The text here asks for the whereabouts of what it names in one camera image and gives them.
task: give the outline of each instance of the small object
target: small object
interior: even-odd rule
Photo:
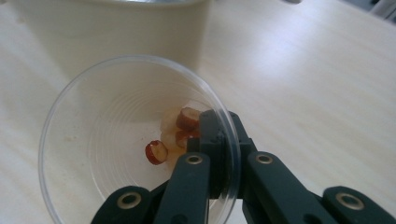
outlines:
[[[168,149],[160,140],[151,141],[146,145],[146,157],[154,165],[159,165],[166,161]]]
[[[161,141],[163,145],[168,149],[168,152],[185,152],[186,149],[177,145],[176,132],[161,133]]]
[[[177,129],[176,120],[178,114],[180,114],[181,107],[172,107],[163,113],[161,119],[160,130],[163,133],[170,133]]]
[[[189,140],[190,138],[198,138],[199,136],[200,136],[200,133],[196,130],[194,130],[192,132],[187,132],[184,130],[178,131],[175,134],[176,144],[179,147],[187,148],[187,140]]]
[[[201,111],[191,107],[184,107],[177,116],[176,126],[184,131],[191,132],[199,126]]]

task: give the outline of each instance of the screw hole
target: screw hole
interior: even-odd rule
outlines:
[[[142,196],[137,192],[126,192],[117,200],[117,206],[121,209],[131,209],[142,201]]]
[[[199,163],[202,162],[202,157],[200,157],[200,156],[189,156],[189,157],[186,159],[186,161],[187,161],[189,164],[195,165],[195,164],[199,164]]]
[[[364,203],[352,194],[340,192],[335,195],[335,199],[337,199],[341,205],[353,210],[361,210],[364,208]]]
[[[267,155],[257,155],[256,161],[262,164],[270,164],[273,162],[273,159]]]

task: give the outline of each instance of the clear plastic cup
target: clear plastic cup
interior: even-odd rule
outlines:
[[[145,146],[161,136],[163,113],[213,109],[230,146],[229,186],[211,200],[209,223],[224,223],[236,199],[239,146],[232,119],[191,70],[164,58],[133,55],[99,63],[72,80],[52,106],[41,136],[39,178],[56,223],[90,223],[116,189],[155,189],[171,162],[151,164]]]

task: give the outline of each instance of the white object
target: white object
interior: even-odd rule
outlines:
[[[196,68],[210,0],[15,0],[11,4],[69,77],[125,54]]]

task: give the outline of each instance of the light wood surface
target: light wood surface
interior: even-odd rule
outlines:
[[[396,215],[396,27],[338,1],[218,1],[201,68],[309,190],[357,189]]]
[[[70,80],[0,1],[0,223],[51,223],[41,128]],[[213,2],[198,74],[259,150],[311,191],[357,189],[396,216],[396,27],[336,0]],[[240,202],[228,223],[244,223]]]

